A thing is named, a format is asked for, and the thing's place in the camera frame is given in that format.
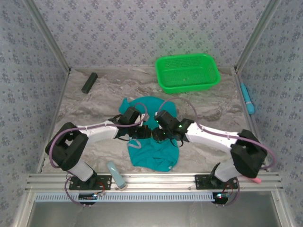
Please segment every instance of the patterned wallpaper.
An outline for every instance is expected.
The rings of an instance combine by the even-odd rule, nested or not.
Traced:
[[[284,0],[241,73],[262,141],[276,151],[288,201],[303,226],[303,2]]]
[[[35,0],[71,67],[205,52],[235,65],[268,0]]]
[[[0,1],[0,226],[36,171],[65,78],[20,0]]]

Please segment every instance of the green plastic basket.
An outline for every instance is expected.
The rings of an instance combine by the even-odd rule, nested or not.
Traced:
[[[168,94],[207,90],[221,79],[214,59],[206,53],[161,57],[156,72],[159,85]]]

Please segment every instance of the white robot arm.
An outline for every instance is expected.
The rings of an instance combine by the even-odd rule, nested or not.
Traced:
[[[179,122],[166,111],[161,111],[154,117],[160,127],[152,131],[145,125],[121,128],[118,126],[119,124],[134,124],[138,121],[139,117],[142,117],[140,112],[134,108],[126,113],[128,114],[119,116],[119,119],[113,118],[103,123],[89,126],[75,126],[70,122],[66,123],[57,135],[68,128],[75,128],[75,130],[66,133],[55,142],[52,159],[62,170],[71,172],[81,181],[86,182],[94,174],[93,169],[80,158],[85,145],[88,143],[105,139],[115,139],[126,134],[138,139],[153,137],[157,141],[176,139],[182,142],[205,144],[231,154],[231,159],[223,163],[218,163],[212,170],[212,184],[220,185],[240,175],[255,178],[267,155],[265,150],[254,144],[229,138],[229,136],[245,137],[258,141],[248,130],[237,133],[220,131],[203,126],[203,128],[209,131],[227,135],[226,138],[215,136],[202,131],[193,120],[183,119]],[[66,140],[72,141],[71,144],[67,145]],[[49,153],[52,143],[53,139],[45,148],[47,154]]]

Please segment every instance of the teal cloth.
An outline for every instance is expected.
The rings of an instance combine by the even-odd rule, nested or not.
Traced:
[[[159,126],[154,120],[154,116],[163,102],[164,100],[152,96],[141,97],[130,103],[125,98],[119,108],[119,112],[124,114],[128,107],[134,106],[136,103],[143,103],[149,115],[148,121],[144,124],[147,124],[148,127],[153,130]],[[144,107],[141,105],[137,105],[136,109],[142,114],[145,113]],[[177,117],[176,106],[172,102],[167,102],[162,110],[166,110],[173,117]],[[141,148],[128,147],[128,153],[134,166],[167,172],[177,164],[179,149],[175,147],[177,145],[175,140],[173,141],[175,146],[171,144],[170,140],[165,140],[160,143],[157,143],[153,138],[138,139],[138,141],[141,143]],[[135,140],[131,140],[129,143],[136,146],[138,145]]]

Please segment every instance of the pink object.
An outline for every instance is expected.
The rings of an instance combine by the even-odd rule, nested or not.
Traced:
[[[261,183],[262,182],[262,180],[260,178],[258,178],[258,177],[256,177],[256,178],[249,178],[249,179],[252,180],[255,183]]]

